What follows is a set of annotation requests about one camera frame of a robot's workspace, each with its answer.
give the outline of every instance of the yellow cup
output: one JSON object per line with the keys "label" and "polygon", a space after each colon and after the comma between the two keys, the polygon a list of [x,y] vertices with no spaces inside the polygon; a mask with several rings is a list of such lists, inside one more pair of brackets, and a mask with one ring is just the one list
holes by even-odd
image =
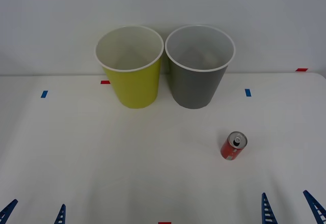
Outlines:
{"label": "yellow cup", "polygon": [[156,31],[131,25],[107,33],[95,51],[120,102],[144,108],[157,97],[163,50],[163,39]]}

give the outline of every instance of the blue tape marker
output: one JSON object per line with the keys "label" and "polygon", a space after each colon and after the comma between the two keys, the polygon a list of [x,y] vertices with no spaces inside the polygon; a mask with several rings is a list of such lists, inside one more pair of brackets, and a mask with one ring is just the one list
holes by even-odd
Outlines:
{"label": "blue tape marker", "polygon": [[246,96],[247,96],[247,97],[251,97],[250,89],[245,89],[245,91],[246,91]]}
{"label": "blue tape marker", "polygon": [[47,92],[48,91],[43,91],[41,98],[46,98]]}

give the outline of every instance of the paper cup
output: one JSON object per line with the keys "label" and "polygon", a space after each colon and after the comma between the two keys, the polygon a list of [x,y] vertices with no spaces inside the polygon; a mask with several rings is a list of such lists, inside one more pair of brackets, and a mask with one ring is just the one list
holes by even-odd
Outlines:
{"label": "paper cup", "polygon": [[96,57],[120,102],[144,108],[157,97],[162,37],[144,26],[124,26],[107,33],[96,46]]}
{"label": "paper cup", "polygon": [[174,100],[186,108],[208,105],[234,58],[232,39],[211,26],[189,25],[173,31],[165,49]]}

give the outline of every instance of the soda can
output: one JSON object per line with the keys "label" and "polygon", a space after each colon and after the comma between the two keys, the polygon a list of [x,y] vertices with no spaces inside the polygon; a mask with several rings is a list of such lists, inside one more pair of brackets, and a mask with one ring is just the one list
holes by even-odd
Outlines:
{"label": "soda can", "polygon": [[223,158],[227,160],[235,159],[238,154],[245,148],[247,143],[247,138],[243,133],[239,131],[232,132],[221,148],[221,154]]}

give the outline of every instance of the gray cup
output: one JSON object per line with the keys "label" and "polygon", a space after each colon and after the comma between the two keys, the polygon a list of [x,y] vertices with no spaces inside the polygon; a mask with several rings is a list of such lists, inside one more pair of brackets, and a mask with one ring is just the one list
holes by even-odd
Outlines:
{"label": "gray cup", "polygon": [[189,25],[173,31],[165,42],[171,69],[174,100],[185,108],[208,105],[235,55],[232,39],[206,25]]}

